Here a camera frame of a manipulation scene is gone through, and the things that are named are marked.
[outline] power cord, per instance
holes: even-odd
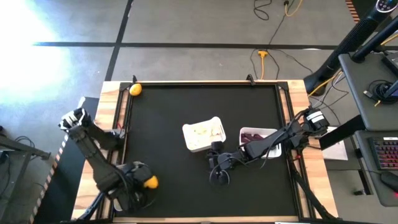
[[[324,108],[320,108],[320,110],[325,109],[325,108],[328,108],[328,109],[333,113],[333,115],[335,115],[335,118],[336,118],[336,120],[337,120],[337,122],[338,122],[338,125],[340,126],[340,125],[341,125],[341,122],[340,122],[340,119],[338,119],[337,114],[335,113],[335,111],[334,111],[329,105],[327,105],[327,104],[324,103],[324,102],[321,102],[321,105],[325,105],[325,107],[324,107]]]
[[[295,0],[293,0],[293,1],[292,1],[292,4],[287,8],[287,11],[290,10],[290,8],[292,7],[294,1],[295,1]],[[272,40],[274,40],[274,37],[275,37],[276,33],[278,33],[278,30],[279,30],[280,26],[282,25],[282,23],[284,22],[285,18],[286,18],[286,14],[284,14],[284,16],[282,17],[282,20],[280,21],[280,23],[279,23],[278,27],[276,28],[274,34],[272,35],[271,39],[269,40],[268,45],[270,45],[271,42],[272,42]]]
[[[359,170],[356,170],[356,169],[341,169],[341,170],[338,170],[338,169],[327,169],[326,171],[359,171]],[[376,171],[373,171],[373,170],[364,170],[365,172],[372,172],[372,173],[375,173],[375,174],[379,174],[379,175],[381,175],[379,172],[376,172]]]
[[[272,50],[277,50],[277,51],[279,51],[279,52],[282,52],[282,53],[285,54],[288,58],[294,60],[297,64],[301,65],[301,67],[303,67],[303,68],[307,69],[308,71],[310,71],[311,73],[313,73],[313,71],[312,71],[310,68],[308,68],[307,66],[303,65],[303,64],[300,63],[295,57],[293,57],[293,56],[291,56],[290,54],[284,52],[283,50],[280,50],[280,49],[272,49]]]
[[[383,43],[381,43],[380,45],[385,45],[386,43],[388,43],[388,42],[394,40],[394,39],[397,38],[397,37],[398,37],[398,34],[393,35],[392,37],[389,37],[387,40],[385,40],[385,41],[384,41]]]
[[[323,87],[324,85],[327,85],[330,81],[334,80],[336,78],[336,75],[333,75],[331,78],[329,78],[328,80],[324,81],[321,85],[318,85],[318,87],[316,87],[310,94],[308,94],[308,96],[312,96],[314,93],[316,93],[321,87]]]
[[[250,62],[251,62],[251,64],[252,64],[252,66],[253,66],[254,75],[256,76],[256,80],[258,80],[259,77],[257,76],[256,66],[255,66],[254,61],[253,61],[253,54],[254,54],[254,52],[257,51],[257,50],[265,50],[265,51],[268,53],[268,55],[271,57],[271,59],[274,61],[275,65],[276,65],[276,67],[277,67],[276,78],[275,78],[275,79],[277,80],[277,79],[278,79],[278,76],[279,76],[280,67],[279,67],[278,63],[276,62],[274,56],[272,56],[271,53],[270,53],[268,50],[266,50],[266,49],[254,49],[254,50],[251,52],[251,54],[250,54]]]
[[[258,1],[269,1],[268,3],[265,3],[265,4],[261,4],[261,5],[259,5],[259,6],[256,6],[256,2],[258,2]],[[253,12],[254,12],[254,14],[259,18],[259,19],[261,19],[261,20],[263,20],[263,21],[268,21],[269,20],[269,15],[268,15],[268,13],[266,13],[263,9],[261,9],[262,7],[264,7],[264,6],[269,6],[270,4],[272,3],[272,0],[254,0],[254,2],[253,2],[253,4],[254,4],[254,9],[253,9]]]
[[[298,11],[298,9],[300,8],[300,6],[301,6],[302,3],[303,3],[303,0],[300,0],[300,2],[298,3],[297,8],[296,8],[291,14],[289,14],[289,10],[287,9],[287,5],[289,4],[289,1],[285,1],[285,2],[284,2],[284,5],[285,5],[285,15],[286,15],[287,17],[293,16],[293,15]]]
[[[368,90],[363,93],[377,102],[374,106],[379,104],[391,105],[398,102],[398,97],[396,96],[384,97],[391,85],[392,83],[386,80],[374,80],[369,84]]]
[[[342,98],[344,98],[346,95],[348,95],[348,94],[349,94],[348,91],[340,90],[340,89],[337,89],[337,88],[335,87],[336,84],[338,84],[339,82],[343,81],[343,80],[346,78],[346,77],[343,77],[342,79],[340,79],[340,76],[342,76],[344,73],[343,73],[343,72],[340,72],[339,74],[340,74],[339,77],[338,77],[334,82],[331,83],[331,87],[329,87],[329,89],[328,89],[328,90],[326,91],[326,93],[323,95],[323,97],[322,97],[321,100],[319,100],[319,99],[317,99],[317,98],[314,98],[314,97],[312,97],[312,98],[318,100],[319,103],[323,104],[323,103],[325,102],[326,96],[329,94],[329,92],[330,92],[330,90],[331,90],[332,88],[334,88],[334,89],[337,90],[337,91],[341,91],[341,92],[345,93],[343,96],[341,96],[340,98],[338,98],[337,100],[335,100],[333,103],[331,103],[331,104],[328,105],[328,106],[331,106],[331,105],[334,105],[335,103],[337,103],[337,102],[338,102],[339,100],[341,100]]]
[[[30,140],[30,138],[28,138],[27,136],[19,136],[18,138],[15,139],[15,141],[17,142],[28,141],[30,147],[36,148],[35,143],[32,140]],[[30,158],[30,161],[36,159],[37,157],[38,157],[37,155],[34,155],[32,158]]]

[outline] purple food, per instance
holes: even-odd
[[[241,140],[242,140],[242,143],[248,143],[248,142],[250,142],[250,140],[247,139],[247,138],[242,138]]]
[[[253,136],[253,138],[255,139],[255,140],[261,140],[261,139],[264,139],[263,137],[261,137],[261,135],[259,135],[259,134],[255,134],[254,136]]]

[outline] black cable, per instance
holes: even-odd
[[[254,70],[254,75],[256,76],[256,80],[258,80],[259,77],[257,76],[256,66],[254,65],[254,62],[253,62],[253,53],[254,53],[256,50],[258,50],[258,49],[254,49],[254,50],[251,52],[251,54],[250,54],[250,61],[251,61],[251,64],[253,65],[253,70]]]
[[[395,96],[384,97],[384,94],[386,94],[386,92],[390,89],[391,85],[392,83],[386,80],[374,80],[369,84],[368,91],[370,91],[373,94],[375,100],[380,101],[382,104],[385,105],[391,105],[398,102],[398,97]]]
[[[328,108],[334,115],[335,115],[335,117],[336,117],[336,120],[337,120],[337,122],[338,122],[338,125],[340,126],[341,125],[341,122],[340,122],[340,119],[338,119],[338,117],[337,117],[337,114],[335,113],[335,111],[333,111],[333,109],[329,106],[329,105],[327,105],[326,103],[324,103],[324,102],[321,102],[321,105],[325,105],[326,107],[324,107],[324,108]]]
[[[124,174],[122,173],[122,171],[119,170],[118,168],[116,168],[115,173],[120,177],[120,179],[121,179],[122,182],[123,182],[124,188],[126,189],[126,194],[127,194],[127,200],[128,200],[128,204],[129,204],[129,209],[131,209],[131,208],[132,208],[132,202],[131,202],[132,198],[131,198],[131,196],[130,196],[130,188],[129,188],[129,185],[128,185],[128,183],[127,183],[127,180],[126,180]]]
[[[343,77],[341,80],[338,80],[338,81],[336,82],[336,84],[339,83],[339,82],[341,82],[341,81],[343,81],[345,78],[346,78],[346,77]],[[326,93],[325,93],[325,96],[324,96],[323,99],[320,101],[321,104],[324,104],[325,106],[327,105],[327,104],[325,103],[325,99],[326,99],[328,93],[330,92],[330,90],[331,90],[333,87],[334,87],[334,83],[333,83],[333,80],[332,80],[331,87],[329,87],[329,89],[328,89],[328,90],[326,91]],[[347,92],[347,91],[344,91],[344,92],[345,92],[345,94],[344,94],[343,96],[341,96],[340,98],[338,98],[337,100],[335,100],[333,103],[329,104],[328,106],[334,105],[334,104],[337,103],[339,100],[341,100],[342,98],[344,98],[346,95],[349,94],[349,92]]]
[[[327,171],[360,171],[360,170],[357,170],[357,169],[327,169]],[[375,174],[379,174],[379,175],[381,175],[379,172],[376,172],[376,171],[373,171],[373,170],[363,170],[363,171],[365,171],[365,172],[372,172],[372,173],[375,173]]]
[[[293,0],[291,5],[287,8],[287,12],[289,12],[289,9],[293,6],[294,1],[295,0]],[[276,28],[274,34],[272,35],[271,39],[269,40],[268,45],[271,44],[271,42],[274,39],[276,33],[278,33],[278,30],[279,30],[280,26],[282,25],[282,23],[284,22],[285,18],[286,18],[286,14],[284,13],[284,16],[282,17],[282,20],[280,21],[280,23],[279,23],[278,27]]]
[[[278,137],[276,137],[276,138],[274,139],[274,141],[270,144],[270,146],[272,147],[272,146],[275,144],[275,142],[276,142],[283,134],[286,133],[286,131],[284,131],[284,132],[282,132],[280,135],[278,135]],[[271,147],[267,150],[267,155],[266,155],[266,157],[264,158],[264,162],[262,163],[260,169],[262,169],[262,168],[266,165],[266,162],[267,162],[267,160],[268,160],[269,151],[272,150]]]
[[[282,52],[283,54],[285,54],[288,58],[293,59],[297,64],[301,65],[303,68],[307,69],[308,71],[310,71],[311,73],[313,73],[313,71],[308,68],[307,66],[303,65],[302,63],[300,63],[295,57],[291,56],[290,54],[284,52],[283,50],[280,49],[272,49],[272,50],[277,50],[279,52]]]
[[[37,182],[34,182],[33,184],[39,185],[39,186],[41,186],[43,189],[45,189],[45,187],[44,187],[42,184],[39,184],[39,183],[37,183]]]
[[[230,159],[235,159],[236,161],[240,162],[242,165],[244,165],[245,167],[248,167],[248,165],[244,162],[242,162],[240,159],[237,159],[235,157],[229,157],[227,159],[225,159],[223,162],[220,162],[219,164],[217,164],[216,166],[214,166],[214,168],[211,170],[210,175],[209,175],[209,183],[213,184],[211,181],[211,177],[213,176],[214,171],[220,166],[222,165],[224,162],[229,161]],[[228,184],[229,184],[229,175],[225,170],[221,170],[224,171],[226,173],[226,175],[228,176]]]
[[[27,136],[19,136],[19,137],[15,138],[15,141],[17,141],[17,142],[21,142],[23,140],[29,141],[30,147],[36,147],[35,143],[32,140],[30,140],[30,138],[28,138]]]
[[[278,79],[278,76],[279,76],[279,70],[280,70],[279,65],[278,65],[278,63],[276,62],[274,56],[272,56],[271,53],[270,53],[269,51],[268,51],[268,54],[269,54],[269,56],[271,56],[271,58],[272,58],[273,61],[275,62],[276,67],[278,68],[278,71],[276,71],[276,77],[275,77],[275,80],[277,80],[277,79]]]
[[[268,21],[269,20],[269,15],[268,13],[266,13],[263,9],[261,9],[264,6],[269,6],[272,3],[272,0],[265,0],[265,1],[269,1],[268,3],[265,4],[261,4],[259,6],[256,6],[256,2],[261,1],[261,0],[254,0],[253,4],[254,4],[254,9],[253,12],[254,14],[261,20],[263,21]]]
[[[34,155],[32,158],[29,159],[29,161],[32,161],[34,159],[38,158],[38,155]]]
[[[315,147],[315,146],[307,146],[307,147],[311,147],[313,149],[321,149],[320,147]]]
[[[0,193],[0,198],[2,198],[2,195],[4,194],[4,192],[6,191],[6,189],[8,188],[8,185],[10,184],[10,178],[11,178],[11,160],[10,157],[8,156],[8,154],[6,154],[7,158],[8,158],[8,168],[7,168],[7,183],[5,188],[1,191]]]
[[[254,13],[255,13],[255,14],[256,14],[256,1],[258,1],[258,0],[254,0],[254,8],[255,8]],[[294,1],[295,1],[295,0],[293,0],[292,3],[291,3],[291,5],[287,8],[287,11],[289,11],[289,9],[293,6]],[[262,20],[268,20],[268,19],[269,19],[269,16],[268,16],[268,14],[267,14],[266,12],[264,12],[264,11],[262,11],[262,10],[259,10],[259,11],[265,13],[265,14],[267,15],[267,19],[263,19],[263,18],[259,17],[259,16],[256,14],[256,16],[257,16],[258,18],[260,18],[260,19],[262,19]],[[278,27],[276,28],[274,34],[272,35],[271,39],[269,40],[268,45],[271,44],[271,42],[272,42],[272,40],[274,39],[276,33],[278,33],[278,30],[279,30],[280,26],[282,25],[283,21],[285,20],[285,17],[286,17],[286,14],[284,13],[283,18],[282,18],[282,20],[280,21],[280,23],[279,23]],[[254,50],[251,52],[250,61],[251,61],[252,65],[253,65],[254,75],[256,76],[257,79],[259,79],[258,76],[257,76],[257,72],[256,72],[256,66],[254,65],[254,62],[253,62],[253,59],[252,59],[253,53],[254,53],[256,50],[259,50],[259,49],[254,49]],[[266,50],[266,51],[268,52],[268,54],[271,56],[271,58],[273,59],[273,61],[275,62],[276,66],[277,66],[277,68],[278,68],[278,71],[277,71],[277,73],[276,73],[276,79],[278,79],[279,70],[280,70],[279,65],[278,65],[278,63],[276,62],[275,58],[270,54],[270,52],[269,52],[267,49],[265,49],[265,50]]]

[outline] desk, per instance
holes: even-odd
[[[8,210],[16,209],[18,205],[13,205],[12,201],[15,195],[20,192],[16,192],[15,188],[21,181],[27,165],[30,161],[31,152],[18,152],[18,151],[8,151],[9,158],[5,161],[5,163],[0,165],[0,175],[4,177],[0,180],[0,189],[3,190],[6,187],[7,180],[7,170],[10,162],[10,181],[7,186],[7,189],[4,191],[4,195],[0,200],[0,223],[6,223],[6,221],[10,218],[7,217]]]
[[[209,81],[209,82],[246,82],[246,81]],[[287,80],[289,84],[290,98],[294,113],[304,110],[308,106],[308,98],[305,92],[304,82],[302,80]],[[95,117],[96,124],[102,129],[111,129],[115,114],[116,102],[118,100],[120,82],[104,82],[99,99],[97,114]],[[282,95],[282,104],[287,114],[286,97]],[[124,111],[126,108],[126,97],[123,98],[121,113],[119,115],[119,122],[123,123]],[[328,175],[323,161],[322,152],[318,149],[306,148],[303,152],[305,164],[307,168],[308,180],[310,187],[318,197],[319,201],[326,207],[326,209],[334,216],[338,216],[333,194],[331,192]],[[83,173],[81,176],[80,187],[78,190],[74,211],[72,218],[79,217],[85,209],[90,205],[93,199],[98,194],[96,184],[92,178],[93,170],[90,165],[85,162]],[[306,206],[306,199],[301,192],[300,199],[304,210]],[[296,221],[297,217],[207,217],[207,218],[114,218],[115,222],[272,222],[272,221]]]
[[[347,78],[360,115],[342,124],[331,133],[321,138],[323,149],[348,138],[355,131],[395,131],[398,127],[396,119],[398,104],[374,106],[374,100],[363,93],[374,80],[394,82],[397,77],[381,62],[382,54],[369,54],[362,63],[355,63],[348,54],[340,55],[341,68]]]
[[[356,131],[355,137],[358,140],[359,148],[362,152],[363,159],[365,160],[366,167],[370,171],[376,172],[392,172],[395,175],[398,175],[398,170],[386,171],[386,170],[378,170],[376,166],[376,161],[374,160],[370,144],[368,143],[368,138],[370,137],[394,137],[398,136],[398,131],[395,132],[370,132],[370,131]],[[397,207],[398,206],[398,198],[396,193],[383,184],[380,181],[379,174],[375,174],[370,172],[374,189],[376,190],[377,197],[382,205],[386,207]]]

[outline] black table surface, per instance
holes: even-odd
[[[368,143],[368,138],[371,137],[397,137],[398,131],[395,132],[370,132],[370,131],[356,131],[355,132],[356,139],[358,140],[359,148],[361,149],[362,156],[365,160],[366,167],[368,170],[375,171],[378,173],[381,172],[392,172],[395,175],[398,175],[397,171],[385,171],[378,170],[376,166],[376,161],[372,155],[372,151],[370,148],[370,144]],[[376,190],[377,196],[380,200],[380,203],[386,207],[396,207],[398,206],[398,196],[397,194],[391,190],[389,187],[384,185],[380,181],[380,175],[370,172],[374,189]]]
[[[144,86],[133,99],[126,161],[148,164],[159,179],[155,202],[121,217],[236,217],[297,215],[284,156],[229,172],[231,183],[209,183],[208,159],[190,152],[182,126],[221,119],[224,152],[239,145],[243,127],[279,129],[275,86]]]
[[[398,127],[398,103],[378,105],[363,93],[374,80],[394,82],[398,79],[382,62],[382,54],[369,54],[363,63],[353,62],[348,54],[339,56],[355,103],[368,131],[395,131]]]

